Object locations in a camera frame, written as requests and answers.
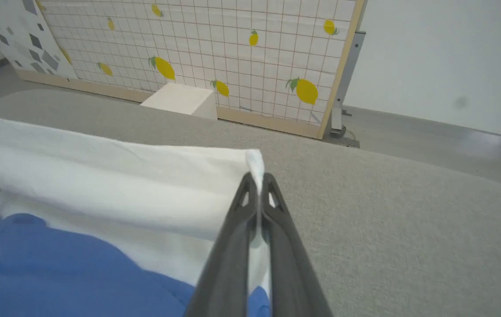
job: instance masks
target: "lemon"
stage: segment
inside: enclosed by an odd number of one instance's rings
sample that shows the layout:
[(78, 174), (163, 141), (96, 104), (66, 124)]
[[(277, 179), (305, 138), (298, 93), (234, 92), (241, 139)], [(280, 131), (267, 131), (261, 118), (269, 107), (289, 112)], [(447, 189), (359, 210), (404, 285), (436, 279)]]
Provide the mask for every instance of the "lemon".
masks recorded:
[(45, 11), (45, 10), (47, 10), (47, 9), (43, 6), (43, 4), (41, 4), (41, 2), (39, 2), (39, 0), (35, 0), (35, 2), (37, 2), (37, 7), (39, 8), (39, 10), (41, 10), (41, 11)]
[(69, 53), (67, 53), (66, 50), (64, 48), (62, 48), (61, 46), (59, 46), (59, 49), (61, 50), (61, 53), (63, 53), (65, 58), (69, 61), (69, 64), (72, 65), (73, 61), (71, 60), (71, 56), (69, 56)]
[(286, 87), (287, 85), (290, 85), (292, 92), (295, 88), (297, 88), (297, 97), (299, 97), (302, 102), (315, 105), (319, 92), (312, 82), (297, 77), (292, 80), (288, 80)]
[(212, 81), (212, 86), (217, 88), (217, 91), (225, 97), (229, 96), (229, 88), (220, 80)]
[(113, 72), (111, 71), (111, 68), (108, 65), (104, 63), (98, 63), (98, 67), (100, 68), (100, 70), (106, 73), (106, 75), (113, 76)]
[(155, 16), (164, 16), (156, 4), (153, 4), (150, 8), (152, 8), (152, 13), (154, 13)]
[(252, 32), (250, 32), (250, 37), (249, 37), (249, 44), (250, 46), (255, 46), (258, 43), (258, 33), (256, 30), (252, 29)]
[(111, 20), (111, 18), (108, 16), (108, 28), (110, 28), (110, 30), (112, 31), (115, 31), (115, 26), (113, 24), (113, 21)]
[(148, 62), (152, 68), (156, 67), (160, 74), (162, 74), (165, 78), (176, 80), (176, 77), (174, 76), (174, 68), (172, 68), (167, 61), (160, 57), (152, 56), (152, 58), (148, 59)]
[(331, 20), (326, 20), (325, 21), (325, 32), (327, 32), (329, 35), (337, 35), (339, 30), (335, 28), (334, 22)]

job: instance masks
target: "white cloth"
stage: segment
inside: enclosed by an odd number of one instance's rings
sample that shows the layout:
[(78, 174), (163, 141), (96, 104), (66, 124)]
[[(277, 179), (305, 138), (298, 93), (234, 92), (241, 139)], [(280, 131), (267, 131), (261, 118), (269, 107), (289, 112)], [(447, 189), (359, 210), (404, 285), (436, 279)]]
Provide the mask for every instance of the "white cloth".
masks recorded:
[[(258, 150), (148, 146), (0, 119), (0, 217), (37, 215), (192, 285), (251, 169), (262, 177)], [(269, 263), (266, 243), (253, 241), (249, 290), (269, 292)]]

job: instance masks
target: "blue garment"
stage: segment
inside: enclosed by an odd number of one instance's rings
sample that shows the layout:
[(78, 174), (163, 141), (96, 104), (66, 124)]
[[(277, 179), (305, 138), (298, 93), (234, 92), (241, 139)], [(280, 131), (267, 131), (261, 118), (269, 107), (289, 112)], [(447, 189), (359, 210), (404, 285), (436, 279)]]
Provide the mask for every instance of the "blue garment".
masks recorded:
[[(193, 292), (95, 237), (49, 228), (29, 214), (0, 221), (0, 317), (181, 317)], [(269, 305), (257, 288), (248, 315), (267, 317)]]

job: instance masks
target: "gray carpeted surface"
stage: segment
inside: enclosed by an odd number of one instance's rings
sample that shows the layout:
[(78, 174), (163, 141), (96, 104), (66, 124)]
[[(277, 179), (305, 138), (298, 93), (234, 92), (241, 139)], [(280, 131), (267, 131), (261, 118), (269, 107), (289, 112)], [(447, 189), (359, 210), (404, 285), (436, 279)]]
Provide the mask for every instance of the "gray carpeted surface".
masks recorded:
[(0, 117), (128, 142), (259, 148), (335, 316), (501, 316), (501, 184), (69, 92), (0, 98)]

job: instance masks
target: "wooden frame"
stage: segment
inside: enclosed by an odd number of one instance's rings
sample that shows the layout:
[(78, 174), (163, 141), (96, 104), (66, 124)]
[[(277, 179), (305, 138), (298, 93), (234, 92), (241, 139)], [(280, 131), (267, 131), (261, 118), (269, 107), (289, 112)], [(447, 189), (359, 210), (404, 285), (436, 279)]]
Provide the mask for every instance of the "wooden frame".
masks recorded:
[(326, 104), (325, 116), (323, 116), (321, 127), (317, 133), (316, 138), (321, 140), (325, 134), (326, 125), (329, 122), (330, 114), (333, 111), (334, 100), (336, 99), (336, 93), (338, 91), (338, 86), (340, 86), (340, 80), (342, 79), (342, 73), (344, 71), (344, 66), (348, 59), (348, 54), (350, 53), (350, 48), (352, 46), (352, 40), (354, 39), (354, 34), (358, 28), (359, 20), (362, 16), (362, 10), (365, 0), (356, 0), (354, 6), (354, 12), (352, 13), (352, 19), (350, 21), (350, 28), (348, 28), (348, 33), (346, 34), (346, 42), (344, 43), (344, 49), (342, 50), (342, 55), (340, 56), (340, 61), (338, 62), (338, 68), (336, 69), (336, 75), (334, 78), (333, 88), (330, 90), (329, 102)]
[[(351, 43), (358, 26), (364, 2), (365, 0), (356, 0), (354, 12), (352, 14), (350, 22), (350, 27), (346, 35), (346, 41), (344, 44), (343, 52), (340, 57), (338, 68), (336, 70), (335, 81), (333, 83), (333, 87), (329, 95), (329, 101), (327, 102), (325, 116), (323, 117), (323, 121), (320, 127), (315, 125), (310, 125), (305, 122), (285, 120), (276, 117), (264, 117), (259, 114), (236, 111), (223, 107), (217, 107), (218, 118), (222, 120), (253, 125), (259, 128), (266, 128), (270, 130), (276, 130), (280, 132), (305, 136), (307, 138), (322, 139), (326, 129), (327, 122), (330, 117), (330, 113), (333, 108), (333, 102), (334, 99), (336, 98), (336, 91), (338, 90), (338, 86), (340, 85), (340, 79), (342, 77), (344, 65), (346, 64), (346, 60), (350, 52)], [(91, 92), (93, 94), (131, 100), (139, 103), (144, 102), (149, 96), (151, 96), (151, 93), (149, 92), (138, 92), (135, 90), (129, 90), (127, 88), (96, 84), (94, 82), (89, 82), (84, 80), (63, 78), (51, 74), (41, 74), (29, 70), (15, 70), (15, 72), (19, 75), (19, 78), (26, 81), (32, 81), (40, 84), (47, 84), (62, 88), (80, 90), (81, 92)]]

